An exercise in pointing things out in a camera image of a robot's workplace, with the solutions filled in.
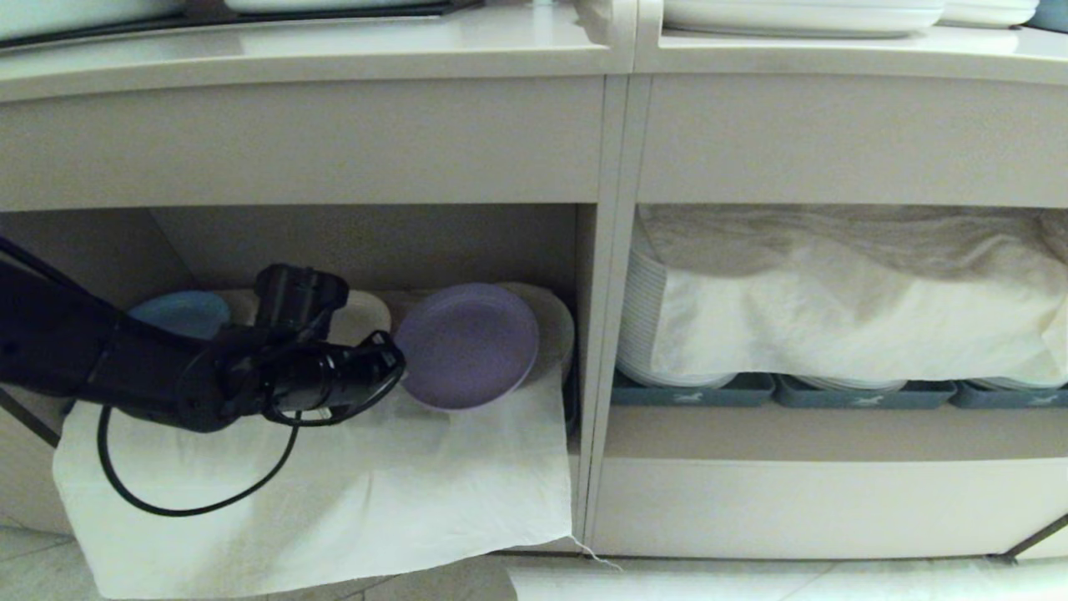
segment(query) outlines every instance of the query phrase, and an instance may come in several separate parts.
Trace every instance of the tiled floor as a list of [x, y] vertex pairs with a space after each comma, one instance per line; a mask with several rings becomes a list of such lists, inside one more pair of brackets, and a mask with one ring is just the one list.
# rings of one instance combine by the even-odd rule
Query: tiled floor
[[[396, 578], [248, 599], [1068, 601], [1068, 560], [1061, 559], [1015, 567], [980, 559], [618, 563], [625, 573], [569, 557], [477, 557]], [[81, 551], [72, 539], [0, 527], [0, 601], [100, 599]]]

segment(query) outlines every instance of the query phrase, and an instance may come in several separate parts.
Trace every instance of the cable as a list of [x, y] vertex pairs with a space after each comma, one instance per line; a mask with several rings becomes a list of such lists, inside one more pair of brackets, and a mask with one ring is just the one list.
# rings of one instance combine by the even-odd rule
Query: cable
[[[300, 420], [301, 412], [297, 412], [297, 420]], [[289, 460], [289, 454], [293, 453], [293, 447], [297, 443], [297, 432], [300, 431], [299, 426], [294, 426], [293, 431], [289, 434], [289, 442], [285, 445], [285, 452], [282, 453], [282, 458], [278, 460], [274, 468], [266, 475], [262, 480], [252, 485], [245, 491], [237, 493], [236, 495], [225, 500], [220, 501], [211, 505], [204, 507], [195, 507], [192, 509], [167, 509], [163, 507], [156, 507], [155, 505], [150, 505], [137, 496], [134, 495], [127, 489], [122, 480], [119, 479], [119, 475], [115, 474], [114, 466], [111, 465], [111, 455], [108, 453], [108, 423], [111, 421], [111, 408], [105, 406], [100, 410], [100, 423], [96, 430], [96, 450], [100, 456], [100, 466], [104, 469], [104, 475], [108, 478], [108, 483], [111, 487], [115, 489], [119, 496], [123, 497], [127, 503], [137, 507], [142, 511], [147, 511], [155, 516], [162, 516], [163, 518], [190, 518], [192, 516], [203, 516], [204, 513], [210, 513], [211, 511], [217, 511], [223, 507], [229, 507], [242, 499], [249, 496], [250, 494], [258, 491], [267, 483], [278, 474], [285, 462]]]
[[26, 250], [21, 246], [18, 246], [17, 243], [7, 239], [4, 236], [0, 236], [0, 252], [3, 252], [4, 254], [11, 256], [12, 258], [18, 260], [22, 265], [30, 267], [38, 274], [51, 280], [54, 283], [93, 296], [92, 294], [89, 292], [88, 289], [79, 285], [78, 282], [68, 278], [56, 267], [49, 265], [48, 263], [45, 263], [41, 258], [37, 258], [30, 251]]

